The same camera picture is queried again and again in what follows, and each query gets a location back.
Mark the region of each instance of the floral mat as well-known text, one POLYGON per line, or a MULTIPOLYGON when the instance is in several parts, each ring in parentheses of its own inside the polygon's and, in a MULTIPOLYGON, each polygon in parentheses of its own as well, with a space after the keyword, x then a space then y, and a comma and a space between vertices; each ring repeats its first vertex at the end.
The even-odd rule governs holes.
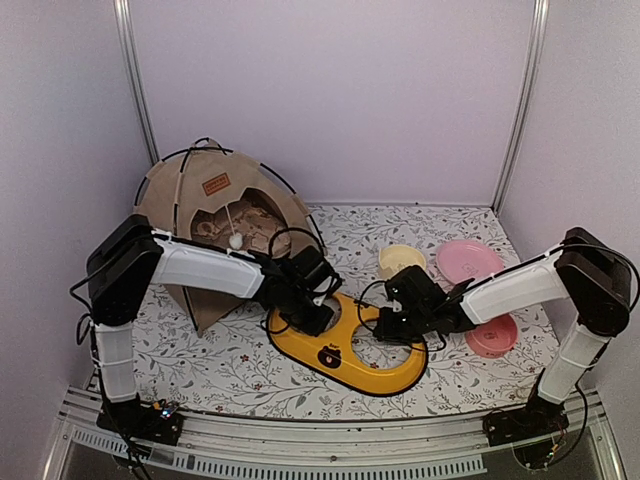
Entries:
MULTIPOLYGON (((405 243, 421 250, 429 275, 450 288, 435 267, 436 248, 449 240, 475 239, 505 265, 518 262, 494 214, 486 208, 316 206, 314 217, 343 276, 341 291, 358 296, 374 279, 380 248, 405 243)), ((382 306, 372 292, 367 301, 382 306)), ((354 392, 280 355, 259 328, 265 312, 247 303, 198 338, 185 313, 161 286, 147 292, 134 323, 135 375, 143 399, 171 398, 184 408, 269 418, 370 420, 464 413, 522 403, 558 342, 541 307, 516 312, 519 341, 500 359, 481 358, 464 334, 452 334, 445 350, 409 391, 387 398, 354 392)), ((374 368, 408 356, 405 347, 376 342, 361 329, 354 351, 374 368)), ((432 349, 437 338, 428 338, 432 349)))

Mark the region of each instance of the yellow bowl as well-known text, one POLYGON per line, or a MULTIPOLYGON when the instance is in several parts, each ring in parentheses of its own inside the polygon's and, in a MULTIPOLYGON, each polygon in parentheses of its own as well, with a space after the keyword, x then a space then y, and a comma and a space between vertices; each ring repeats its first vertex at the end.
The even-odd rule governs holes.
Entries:
POLYGON ((409 245, 390 245, 380 250, 378 255, 378 274, 382 280, 389 280, 403 268, 418 265, 427 269, 424 255, 409 245))

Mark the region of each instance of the hanging toy ball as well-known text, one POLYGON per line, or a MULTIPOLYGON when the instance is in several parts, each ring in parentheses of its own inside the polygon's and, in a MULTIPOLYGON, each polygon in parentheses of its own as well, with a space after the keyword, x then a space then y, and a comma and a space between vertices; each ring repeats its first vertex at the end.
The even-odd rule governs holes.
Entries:
POLYGON ((229 237, 229 246, 234 250, 240 250, 242 248, 242 242, 243 238, 241 233, 234 233, 229 237))

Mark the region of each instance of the white wall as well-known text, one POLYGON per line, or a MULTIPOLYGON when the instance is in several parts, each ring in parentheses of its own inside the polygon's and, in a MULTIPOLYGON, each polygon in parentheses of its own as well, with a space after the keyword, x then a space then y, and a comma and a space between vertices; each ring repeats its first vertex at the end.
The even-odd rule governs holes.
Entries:
POLYGON ((0 2, 0 477, 33 480, 88 374, 68 296, 148 167, 112 2, 0 2))
POLYGON ((531 0, 131 2, 162 155, 211 135, 308 201, 491 203, 531 0))
MULTIPOLYGON (((530 256, 582 225, 640 265, 640 4, 551 3, 531 116, 501 216, 530 256)), ((564 334, 566 305, 548 308, 564 334)), ((640 315, 595 372, 629 478, 640 477, 640 315)))

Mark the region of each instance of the pink bowl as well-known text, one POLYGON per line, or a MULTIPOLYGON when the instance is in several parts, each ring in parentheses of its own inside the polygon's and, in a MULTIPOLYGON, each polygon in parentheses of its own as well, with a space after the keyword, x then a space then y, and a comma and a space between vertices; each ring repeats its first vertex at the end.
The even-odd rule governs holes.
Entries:
POLYGON ((500 315, 467 332, 465 339, 481 357, 500 358, 518 342, 518 326, 511 315, 500 315))
POLYGON ((452 240, 436 251, 436 265, 451 283, 480 280, 504 270, 504 263, 489 247, 474 240, 452 240))

